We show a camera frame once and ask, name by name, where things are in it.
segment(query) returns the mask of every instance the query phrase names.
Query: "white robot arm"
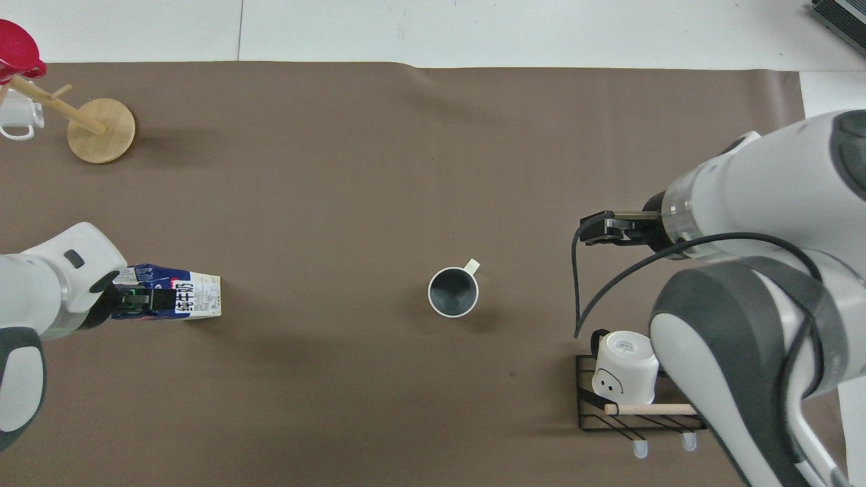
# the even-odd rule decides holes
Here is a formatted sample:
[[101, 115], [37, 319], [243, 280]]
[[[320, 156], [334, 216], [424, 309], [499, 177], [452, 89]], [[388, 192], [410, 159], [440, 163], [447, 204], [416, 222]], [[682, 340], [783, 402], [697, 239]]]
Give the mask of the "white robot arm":
[[0, 256], [0, 451], [21, 436], [42, 404], [40, 339], [75, 331], [125, 267], [114, 245], [88, 223]]
[[744, 481], [848, 485], [800, 403], [866, 372], [866, 110], [749, 133], [644, 211], [597, 221], [589, 244], [636, 238], [711, 262], [667, 283], [650, 338]]

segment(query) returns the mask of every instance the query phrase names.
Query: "brown paper sheet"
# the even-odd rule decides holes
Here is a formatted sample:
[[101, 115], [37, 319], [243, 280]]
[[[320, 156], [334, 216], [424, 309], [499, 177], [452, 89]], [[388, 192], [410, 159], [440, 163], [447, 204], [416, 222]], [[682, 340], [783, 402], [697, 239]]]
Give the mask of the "brown paper sheet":
[[[397, 64], [54, 65], [64, 98], [123, 101], [105, 166], [47, 114], [0, 140], [0, 251], [89, 221], [129, 263], [223, 278], [223, 313], [46, 342], [36, 422], [0, 455], [18, 485], [732, 485], [709, 432], [686, 452], [576, 427], [594, 328], [647, 332], [681, 263], [616, 288], [571, 338], [578, 220], [639, 209], [749, 130], [803, 117], [768, 71], [416, 69]], [[647, 256], [583, 248], [585, 296]], [[426, 286], [481, 263], [477, 308]], [[833, 398], [814, 401], [843, 459]]]

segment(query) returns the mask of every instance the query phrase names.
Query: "white mug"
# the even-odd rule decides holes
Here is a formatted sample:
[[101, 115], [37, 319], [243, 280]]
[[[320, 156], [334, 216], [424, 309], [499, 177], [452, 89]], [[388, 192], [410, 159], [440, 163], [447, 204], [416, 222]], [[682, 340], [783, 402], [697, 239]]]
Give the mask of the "white mug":
[[481, 265], [469, 259], [466, 267], [446, 267], [436, 272], [427, 285], [427, 299], [436, 312], [446, 318], [459, 318], [478, 303], [475, 272]]
[[592, 391], [617, 404], [651, 404], [658, 359], [650, 339], [633, 331], [596, 330], [591, 341], [596, 356]]
[[[27, 133], [13, 135], [6, 132], [6, 127], [27, 127]], [[0, 133], [7, 139], [28, 140], [36, 133], [34, 127], [45, 127], [42, 105], [14, 89], [7, 91], [3, 103], [0, 103]]]

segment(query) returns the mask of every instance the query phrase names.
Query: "red mug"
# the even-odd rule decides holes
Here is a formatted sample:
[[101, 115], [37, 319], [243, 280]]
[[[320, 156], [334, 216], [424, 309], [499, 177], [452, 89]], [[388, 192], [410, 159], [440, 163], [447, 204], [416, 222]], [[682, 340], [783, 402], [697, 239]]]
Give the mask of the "red mug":
[[39, 59], [36, 41], [16, 23], [0, 20], [0, 85], [14, 75], [41, 78], [45, 63]]

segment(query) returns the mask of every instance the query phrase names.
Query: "black cable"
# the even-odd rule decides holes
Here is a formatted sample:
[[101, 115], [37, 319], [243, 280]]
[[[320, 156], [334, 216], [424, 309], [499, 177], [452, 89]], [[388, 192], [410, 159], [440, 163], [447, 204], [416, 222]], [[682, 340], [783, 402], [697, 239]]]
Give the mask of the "black cable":
[[[575, 233], [575, 240], [578, 238], [578, 234]], [[721, 240], [758, 240], [760, 242], [767, 242], [769, 244], [776, 245], [781, 249], [787, 250], [792, 255], [794, 255], [806, 269], [809, 271], [809, 274], [817, 279], [819, 282], [822, 282], [823, 279], [821, 277], [821, 271], [818, 270], [817, 265], [807, 256], [798, 246], [793, 243], [788, 242], [782, 238], [774, 237], [772, 235], [767, 235], [764, 233], [755, 233], [750, 231], [735, 231], [728, 233], [719, 233], [716, 235], [708, 235], [706, 237], [698, 237], [694, 240], [688, 240], [686, 242], [675, 243], [674, 245], [668, 247], [665, 250], [661, 250], [652, 256], [649, 256], [642, 261], [631, 265], [628, 269], [620, 272], [616, 277], [611, 279], [607, 284], [604, 285], [599, 292], [592, 298], [590, 303], [586, 305], [586, 308], [583, 312], [580, 311], [579, 301], [576, 299], [575, 304], [577, 304], [577, 320], [574, 327], [574, 338], [577, 338], [580, 334], [580, 329], [584, 326], [584, 322], [586, 321], [586, 317], [590, 314], [593, 308], [595, 308], [596, 304], [601, 300], [601, 298], [607, 294], [614, 286], [619, 284], [623, 279], [628, 277], [629, 275], [635, 273], [636, 271], [646, 267], [647, 265], [665, 258], [666, 256], [670, 256], [673, 254], [678, 254], [683, 252], [684, 250], [690, 249], [697, 245], [709, 244], [711, 242], [719, 242]], [[578, 282], [578, 273], [577, 273], [577, 265], [576, 265], [576, 250], [575, 244], [572, 242], [572, 270], [574, 271], [574, 282], [575, 282], [575, 295], [578, 293], [577, 282]]]
[[[586, 229], [593, 226], [596, 222], [605, 220], [607, 218], [614, 218], [613, 211], [602, 211], [597, 215], [592, 215], [587, 218], [576, 231], [574, 231], [574, 238], [572, 239], [572, 273], [574, 275], [574, 308], [577, 310], [577, 315], [574, 317], [574, 321], [578, 322], [580, 319], [580, 284], [578, 283], [578, 241], [580, 240], [580, 236], [586, 231]], [[574, 338], [578, 337], [578, 332], [575, 330]]]

